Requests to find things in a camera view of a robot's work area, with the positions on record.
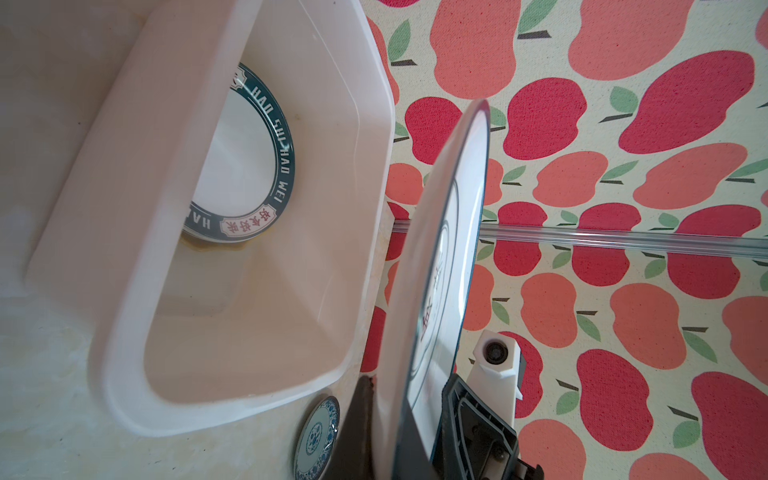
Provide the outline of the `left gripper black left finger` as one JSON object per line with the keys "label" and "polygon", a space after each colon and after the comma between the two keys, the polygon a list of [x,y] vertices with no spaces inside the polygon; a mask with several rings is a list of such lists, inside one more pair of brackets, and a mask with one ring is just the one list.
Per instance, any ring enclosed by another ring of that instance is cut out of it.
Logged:
{"label": "left gripper black left finger", "polygon": [[370,376],[361,376],[324,471],[325,480],[373,478],[371,447],[373,401],[373,380]]}

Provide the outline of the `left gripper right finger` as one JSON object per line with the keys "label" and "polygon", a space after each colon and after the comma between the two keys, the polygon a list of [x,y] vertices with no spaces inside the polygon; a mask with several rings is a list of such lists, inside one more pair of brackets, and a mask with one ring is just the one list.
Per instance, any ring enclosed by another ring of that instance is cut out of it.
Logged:
{"label": "left gripper right finger", "polygon": [[432,465],[440,479],[532,480],[543,468],[519,457],[517,432],[456,373],[442,391]]}

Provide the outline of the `white plate green text rim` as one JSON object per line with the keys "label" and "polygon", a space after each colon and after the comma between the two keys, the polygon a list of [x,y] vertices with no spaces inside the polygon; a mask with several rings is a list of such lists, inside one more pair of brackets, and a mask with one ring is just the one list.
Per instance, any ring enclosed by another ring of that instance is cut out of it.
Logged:
{"label": "white plate green text rim", "polygon": [[266,84],[240,63],[183,231],[217,244],[255,238],[285,211],[295,167],[294,142],[282,108]]}

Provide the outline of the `white plate black flower outline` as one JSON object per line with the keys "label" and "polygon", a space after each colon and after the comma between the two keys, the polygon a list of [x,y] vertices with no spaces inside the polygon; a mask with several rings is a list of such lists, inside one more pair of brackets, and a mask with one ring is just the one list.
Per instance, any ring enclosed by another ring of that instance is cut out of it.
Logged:
{"label": "white plate black flower outline", "polygon": [[394,478],[407,451],[434,452],[468,304],[489,146],[490,107],[474,100],[411,216],[378,362],[371,433],[377,479]]}

